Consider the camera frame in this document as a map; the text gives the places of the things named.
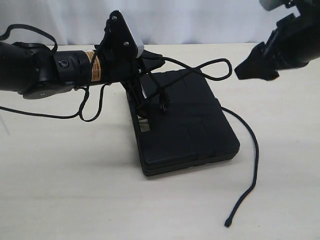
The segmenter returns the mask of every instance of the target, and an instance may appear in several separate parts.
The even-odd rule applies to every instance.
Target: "white wall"
[[[266,41],[276,22],[295,11],[282,6],[267,12],[259,0],[0,0],[0,33],[24,23],[60,45],[97,44],[113,10],[131,16],[145,44]],[[15,30],[9,42],[42,40]]]

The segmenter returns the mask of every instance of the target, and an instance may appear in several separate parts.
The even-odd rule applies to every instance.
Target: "warning label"
[[[85,51],[85,54],[88,56],[90,63],[92,62],[92,58],[94,57],[94,51]],[[92,77],[91,82],[97,82],[101,80],[101,65],[98,56],[94,59],[94,64],[92,68]]]

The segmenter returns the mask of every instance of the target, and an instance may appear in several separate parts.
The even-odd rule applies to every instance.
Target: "table surface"
[[[233,67],[254,44],[147,45],[197,66],[228,58]],[[64,46],[60,50],[90,50]],[[47,119],[0,112],[0,239],[3,240],[211,240],[320,239],[320,61],[283,71],[266,82],[233,74],[209,81],[221,105],[256,133],[260,163],[256,189],[224,221],[251,184],[254,147],[245,127],[226,115],[240,141],[228,162],[147,178],[142,174],[125,91],[105,89],[96,121]],[[166,63],[158,72],[180,69]],[[203,69],[221,76],[223,63]],[[87,118],[98,105],[91,88]],[[70,115],[83,91],[42,100],[1,92],[0,105]]]

